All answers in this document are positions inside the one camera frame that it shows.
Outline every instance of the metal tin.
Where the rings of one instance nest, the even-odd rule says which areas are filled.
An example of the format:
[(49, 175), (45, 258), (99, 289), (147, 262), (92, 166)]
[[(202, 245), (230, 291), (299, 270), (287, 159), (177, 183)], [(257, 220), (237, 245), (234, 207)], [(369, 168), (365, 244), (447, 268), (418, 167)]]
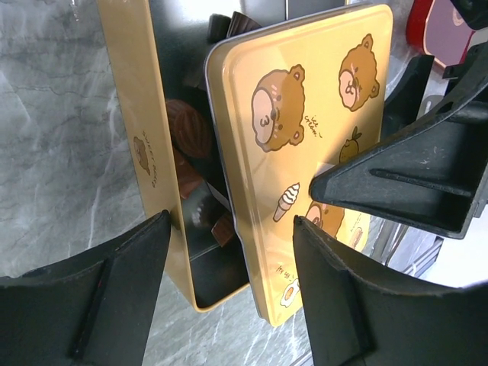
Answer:
[(274, 326), (301, 307), (295, 215), (358, 250), (366, 242), (368, 215), (312, 202), (308, 189), (378, 141), (392, 28), (386, 5), (349, 6), (226, 40), (207, 58), (236, 231)]
[(266, 26), (284, 20), (285, 2), (216, 0), (202, 8), (198, 0), (98, 0), (98, 8), (144, 209), (148, 217), (172, 214), (165, 272), (196, 311), (212, 310), (247, 287), (246, 262), (238, 238), (221, 248), (212, 227), (194, 217), (212, 199), (225, 201), (220, 161), (192, 162), (209, 185), (179, 199), (165, 99), (183, 100), (210, 121), (207, 96), (186, 82), (207, 53), (208, 18), (237, 10)]

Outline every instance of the ice cream cone illustration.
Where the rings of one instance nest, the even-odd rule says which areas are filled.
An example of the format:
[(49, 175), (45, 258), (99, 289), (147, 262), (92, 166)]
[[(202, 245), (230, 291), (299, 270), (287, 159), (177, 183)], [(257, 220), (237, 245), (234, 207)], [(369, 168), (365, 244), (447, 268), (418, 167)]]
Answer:
[(349, 246), (353, 249), (356, 249), (356, 246), (359, 244), (359, 240), (363, 236), (363, 229), (361, 227), (357, 227), (354, 233), (352, 234), (351, 240), (349, 241)]
[(278, 200), (278, 206), (274, 212), (273, 220), (277, 223), (290, 210), (297, 200), (300, 191), (300, 183), (296, 183), (287, 188)]

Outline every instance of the red object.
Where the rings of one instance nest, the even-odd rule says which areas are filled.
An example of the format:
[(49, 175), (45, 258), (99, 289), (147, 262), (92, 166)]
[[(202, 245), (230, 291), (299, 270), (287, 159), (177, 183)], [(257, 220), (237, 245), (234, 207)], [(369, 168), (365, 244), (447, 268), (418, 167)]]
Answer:
[(442, 67), (464, 61), (473, 33), (450, 0), (415, 0), (406, 24), (406, 41)]

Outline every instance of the black plastic part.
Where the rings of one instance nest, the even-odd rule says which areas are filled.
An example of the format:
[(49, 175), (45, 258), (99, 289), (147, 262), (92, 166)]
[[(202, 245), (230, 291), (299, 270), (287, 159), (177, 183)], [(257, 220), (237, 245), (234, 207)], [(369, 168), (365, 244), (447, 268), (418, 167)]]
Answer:
[(455, 70), (438, 105), (313, 179), (312, 199), (462, 239), (488, 198), (488, 43)]
[(488, 284), (466, 289), (394, 271), (295, 218), (294, 253), (313, 364), (485, 365)]
[(434, 56), (426, 55), (409, 61), (400, 82), (384, 103), (382, 140), (415, 122), (433, 63)]
[(488, 27), (488, 0), (451, 0), (467, 25), (478, 31)]
[(64, 261), (0, 278), (0, 364), (142, 364), (170, 229), (164, 211)]

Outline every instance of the fried egg illustration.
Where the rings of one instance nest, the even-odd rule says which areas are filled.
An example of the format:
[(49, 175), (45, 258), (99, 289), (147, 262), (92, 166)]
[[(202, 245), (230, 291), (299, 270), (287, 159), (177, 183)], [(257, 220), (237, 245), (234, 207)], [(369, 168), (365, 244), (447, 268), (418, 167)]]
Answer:
[(295, 300), (298, 292), (300, 292), (300, 286), (298, 285), (297, 278), (295, 281), (290, 283), (287, 288), (284, 289), (280, 305), (282, 305), (283, 307), (289, 307), (293, 303), (293, 300)]

